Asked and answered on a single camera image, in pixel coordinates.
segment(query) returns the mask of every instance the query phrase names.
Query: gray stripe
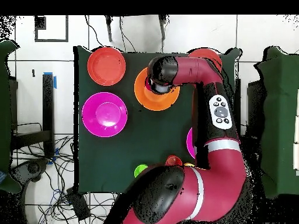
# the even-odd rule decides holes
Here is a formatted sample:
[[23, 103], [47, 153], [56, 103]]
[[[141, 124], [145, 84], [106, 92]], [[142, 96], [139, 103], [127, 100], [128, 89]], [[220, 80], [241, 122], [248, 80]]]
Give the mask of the gray stripe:
[[240, 151], [239, 143], [235, 140], [230, 140], [230, 139], [221, 139], [221, 140], [216, 140], [209, 142], [208, 144], [208, 151], [217, 151], [220, 149], [234, 149], [236, 151]]

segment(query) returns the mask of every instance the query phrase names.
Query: red plate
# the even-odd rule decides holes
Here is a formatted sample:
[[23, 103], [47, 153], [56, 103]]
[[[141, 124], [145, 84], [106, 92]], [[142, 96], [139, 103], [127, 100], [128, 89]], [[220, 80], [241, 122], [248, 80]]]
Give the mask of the red plate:
[[90, 55], [87, 70], [96, 83], [102, 86], [111, 86], [123, 78], [126, 62], [117, 49], [102, 47]]

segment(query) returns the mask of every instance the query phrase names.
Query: orange plate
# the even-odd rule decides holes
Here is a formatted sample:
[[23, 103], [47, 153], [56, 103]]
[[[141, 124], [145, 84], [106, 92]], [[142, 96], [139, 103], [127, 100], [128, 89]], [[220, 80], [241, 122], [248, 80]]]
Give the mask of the orange plate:
[[162, 111], [170, 107], [179, 96], [180, 87], [173, 88], [169, 93], [157, 95], [145, 87], [147, 68], [143, 69], [135, 80], [134, 92], [137, 100], [146, 109]]
[[197, 57], [197, 58], [208, 58], [212, 60], [216, 68], [221, 72], [222, 62], [219, 55], [211, 49], [208, 48], [199, 48], [195, 51], [192, 51], [188, 57]]
[[126, 62], [117, 49], [102, 47], [89, 56], [87, 70], [96, 83], [111, 86], [123, 78]]

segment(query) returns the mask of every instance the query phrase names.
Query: chair leg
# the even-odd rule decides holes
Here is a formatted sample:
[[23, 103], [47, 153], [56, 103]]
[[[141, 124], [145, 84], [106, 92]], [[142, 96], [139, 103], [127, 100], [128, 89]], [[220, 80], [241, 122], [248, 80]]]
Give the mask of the chair leg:
[[111, 16], [105, 15], [106, 17], [106, 24], [107, 24], [107, 31], [108, 31], [108, 37], [109, 41], [112, 42], [112, 35], [111, 35]]
[[162, 15], [159, 15], [159, 22], [160, 22], [160, 29], [161, 29], [161, 34], [162, 34], [162, 39], [165, 40], [165, 33], [164, 33], [164, 18]]

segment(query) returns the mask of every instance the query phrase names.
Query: white tile floor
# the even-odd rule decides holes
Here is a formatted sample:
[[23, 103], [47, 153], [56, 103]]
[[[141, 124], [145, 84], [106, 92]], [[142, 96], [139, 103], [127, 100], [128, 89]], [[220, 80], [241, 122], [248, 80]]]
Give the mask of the white tile floor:
[[[89, 23], [98, 34], [98, 40], [107, 46], [124, 49], [121, 38], [119, 17], [114, 17], [112, 39], [107, 35], [104, 16], [88, 16]], [[65, 16], [46, 16], [47, 29], [39, 30], [39, 39], [63, 39], [65, 37]], [[122, 18], [123, 33], [132, 42], [136, 51], [155, 53], [161, 50], [161, 31], [158, 15], [129, 16]], [[239, 78], [242, 83], [241, 109], [242, 124], [247, 119], [247, 94], [249, 82], [259, 79], [253, 65], [261, 61], [263, 50], [267, 46], [280, 46], [287, 53], [299, 50], [299, 27], [296, 15], [170, 15], [165, 30], [164, 52], [185, 53], [193, 48], [210, 47], [221, 53], [229, 48], [238, 47], [243, 51], [240, 57]], [[20, 48], [9, 55], [8, 67], [12, 76], [19, 81], [18, 89], [18, 122], [19, 124], [38, 122], [42, 124], [42, 86], [43, 72], [52, 72], [57, 77], [57, 89], [54, 91], [55, 102], [55, 138], [60, 139], [73, 135], [73, 102], [74, 102], [74, 55], [73, 46], [84, 46], [94, 49], [99, 46], [96, 36], [88, 27], [84, 16], [69, 16], [67, 43], [34, 42], [34, 17], [18, 16], [16, 28], [9, 39], [15, 40]], [[130, 43], [124, 39], [126, 51], [133, 51]], [[19, 132], [37, 131], [38, 125], [20, 127]], [[63, 153], [71, 155], [69, 146]], [[24, 155], [14, 154], [13, 164], [21, 163]], [[63, 173], [66, 188], [74, 182], [74, 165], [67, 165], [69, 171]], [[52, 186], [58, 188], [57, 171], [48, 165], [47, 173], [51, 177]], [[26, 193], [26, 215], [29, 224], [37, 224], [41, 217], [40, 205], [45, 211], [53, 197], [50, 181], [46, 174], [37, 183], [30, 183]], [[113, 197], [111, 194], [88, 194], [87, 202], [93, 214], [86, 224], [102, 224], [108, 214]], [[51, 224], [66, 224], [52, 221]], [[78, 223], [76, 219], [69, 224]]]

